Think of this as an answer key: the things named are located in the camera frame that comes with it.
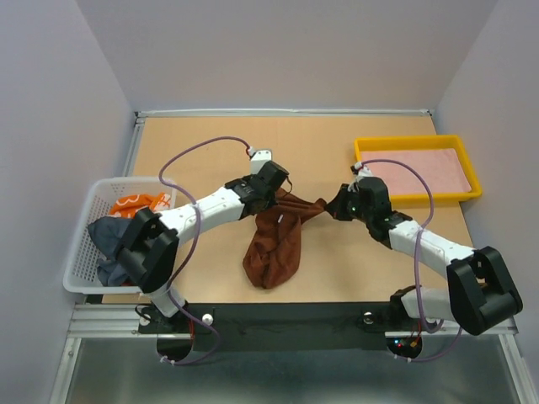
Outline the brown towel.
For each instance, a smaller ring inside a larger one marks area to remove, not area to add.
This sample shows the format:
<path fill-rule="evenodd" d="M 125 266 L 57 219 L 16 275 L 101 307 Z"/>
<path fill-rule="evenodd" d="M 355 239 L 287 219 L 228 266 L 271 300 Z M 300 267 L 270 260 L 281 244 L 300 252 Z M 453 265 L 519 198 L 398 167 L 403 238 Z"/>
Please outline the brown towel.
<path fill-rule="evenodd" d="M 279 189 L 277 204 L 255 217 L 256 231 L 243 258 L 251 284 L 271 290 L 297 272 L 302 254 L 302 225 L 325 212 L 327 202 L 301 199 Z"/>

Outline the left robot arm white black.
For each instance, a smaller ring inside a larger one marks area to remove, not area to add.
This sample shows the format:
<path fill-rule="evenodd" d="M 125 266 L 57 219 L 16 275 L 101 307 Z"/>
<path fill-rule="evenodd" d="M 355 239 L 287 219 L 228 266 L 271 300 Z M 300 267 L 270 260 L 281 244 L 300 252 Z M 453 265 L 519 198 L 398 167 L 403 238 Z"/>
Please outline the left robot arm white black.
<path fill-rule="evenodd" d="M 159 310 L 158 321 L 170 332 L 187 323 L 185 300 L 172 288 L 180 246 L 197 242 L 217 226 L 257 215 L 276 205 L 276 194 L 289 173 L 273 161 L 256 172 L 233 179 L 205 198 L 179 208 L 139 210 L 115 249 L 115 260 Z"/>

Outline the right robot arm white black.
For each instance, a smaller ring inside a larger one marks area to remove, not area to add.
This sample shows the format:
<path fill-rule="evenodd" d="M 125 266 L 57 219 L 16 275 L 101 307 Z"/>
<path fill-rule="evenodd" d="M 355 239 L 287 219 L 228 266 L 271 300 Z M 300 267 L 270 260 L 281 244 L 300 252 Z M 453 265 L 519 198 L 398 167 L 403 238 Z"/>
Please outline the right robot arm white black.
<path fill-rule="evenodd" d="M 477 336 L 522 311 L 520 293 L 497 249 L 463 246 L 426 230 L 392 208 L 380 178 L 342 184 L 326 211 L 338 221 L 361 221 L 375 241 L 446 280 L 444 289 L 417 284 L 392 303 L 387 318 L 393 326 L 406 328 L 417 319 L 429 325 L 450 321 Z"/>

